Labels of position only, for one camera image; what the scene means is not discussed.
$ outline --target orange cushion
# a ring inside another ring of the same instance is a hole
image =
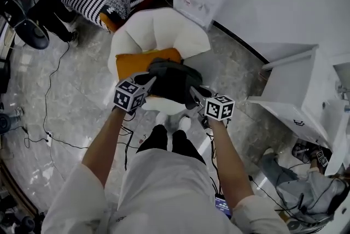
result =
[[[119,80],[126,79],[134,73],[146,72],[155,58],[181,62],[181,55],[175,48],[154,50],[141,54],[119,54],[116,55],[116,69],[118,70]]]

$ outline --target white chair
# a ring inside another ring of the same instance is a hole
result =
[[[177,49],[184,64],[202,73],[204,84],[210,83],[213,73],[208,66],[212,65],[209,62],[213,61],[213,54],[207,33],[172,8],[143,10],[132,15],[113,35],[109,71],[118,82],[116,55],[167,48]],[[142,108],[174,115],[186,107],[165,98],[147,97]]]

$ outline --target chair backrest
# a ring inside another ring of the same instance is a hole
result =
[[[49,35],[46,29],[29,19],[16,0],[0,0],[0,15],[32,48],[45,49],[49,46]]]

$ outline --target marble floor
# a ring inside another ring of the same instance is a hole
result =
[[[47,95],[48,116],[45,129],[54,138],[75,146],[89,145],[97,135],[113,107],[114,81],[107,68],[112,35],[79,19],[81,41],[70,48],[62,58],[57,73],[51,76],[51,90]],[[257,177],[256,163],[267,147],[281,151],[290,144],[291,132],[274,116],[259,105],[246,102],[249,95],[261,94],[266,81],[259,76],[263,63],[221,30],[209,31],[212,48],[216,55],[217,77],[211,87],[236,100],[234,117],[228,130],[247,172]],[[31,48],[14,50],[11,55],[11,80],[8,92],[3,95],[5,112],[10,113],[22,106],[25,116],[22,123],[28,128],[30,138],[46,138],[43,130],[45,94],[49,88],[49,74],[57,68],[59,58],[67,50],[67,44],[50,35],[50,46],[38,51]],[[196,120],[195,111],[188,137],[206,160],[211,176],[217,180],[211,164],[211,147],[205,131]],[[125,122],[134,130],[131,141],[134,147],[151,132],[157,112],[137,111],[136,117]],[[173,116],[176,126],[179,116]],[[1,156],[13,177],[39,208],[47,210],[55,195],[78,163],[85,149],[77,149],[54,141],[49,147],[44,141],[24,144],[25,133],[13,130],[5,135]],[[128,136],[119,137],[120,142]],[[118,202],[118,194],[124,174],[123,144],[118,144],[113,167],[106,185],[106,196],[111,203]],[[128,161],[136,150],[129,149]]]

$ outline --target white wall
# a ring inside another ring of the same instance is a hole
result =
[[[350,0],[226,0],[215,18],[268,60],[316,44],[350,61]]]

